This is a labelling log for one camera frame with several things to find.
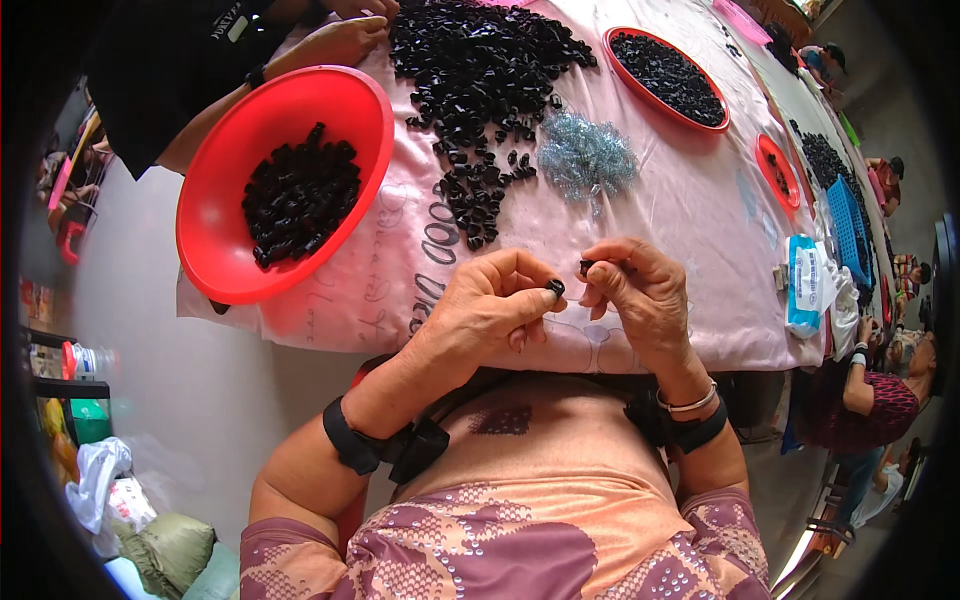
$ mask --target wet wipes package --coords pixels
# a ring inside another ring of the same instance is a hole
[[[823,282],[826,257],[823,250],[805,235],[787,238],[786,252],[786,264],[790,267],[786,328],[805,340],[820,330],[820,315],[826,309],[822,289],[824,283],[828,283]]]

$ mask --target man in black shirt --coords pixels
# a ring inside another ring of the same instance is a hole
[[[113,151],[135,179],[185,173],[251,85],[316,64],[353,66],[387,39],[396,0],[127,0],[87,59],[87,85]],[[330,23],[270,60],[308,11]],[[364,16],[363,11],[373,14]]]

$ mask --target green sack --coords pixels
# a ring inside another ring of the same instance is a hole
[[[153,552],[140,536],[133,532],[133,526],[117,520],[114,520],[112,525],[113,533],[120,539],[120,556],[136,565],[144,591],[161,598],[180,600],[180,591],[160,572]]]
[[[217,539],[210,525],[177,513],[159,515],[139,537],[150,548],[157,569],[180,592],[177,598],[204,571]]]
[[[183,600],[229,600],[240,589],[240,558],[229,548],[213,544],[213,556],[204,572],[183,595]]]
[[[100,408],[100,402],[89,398],[72,398],[70,415],[77,432],[77,445],[100,442],[112,435],[110,419]]]

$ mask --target hand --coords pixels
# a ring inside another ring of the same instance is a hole
[[[546,342],[542,316],[566,301],[543,286],[559,279],[552,269],[520,249],[492,252],[460,266],[430,318],[403,350],[410,349],[444,378],[438,393],[467,383],[481,363],[509,346],[521,352],[528,340]]]
[[[266,79],[317,64],[354,66],[387,39],[387,19],[368,16],[330,23],[267,65]]]
[[[856,333],[857,341],[869,344],[870,338],[874,335],[874,318],[870,315],[860,317],[860,325]]]
[[[580,304],[590,308],[590,319],[603,317],[612,302],[630,346],[657,376],[666,401],[684,405],[705,397],[710,380],[686,335],[684,267],[634,237],[601,240],[583,258],[597,261],[586,279],[577,275],[587,282]]]
[[[321,4],[336,12],[345,21],[365,16],[361,11],[370,11],[373,14],[385,16],[388,21],[393,22],[400,10],[396,0],[322,0]]]

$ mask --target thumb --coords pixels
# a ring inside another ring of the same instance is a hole
[[[542,317],[557,303],[557,295],[544,288],[520,290],[503,299],[511,328],[526,325]]]
[[[371,34],[387,27],[387,17],[379,15],[355,18],[348,22],[353,23],[354,27],[359,27],[361,31]]]
[[[619,311],[635,293],[623,269],[606,261],[598,261],[587,271],[587,281],[593,284]]]

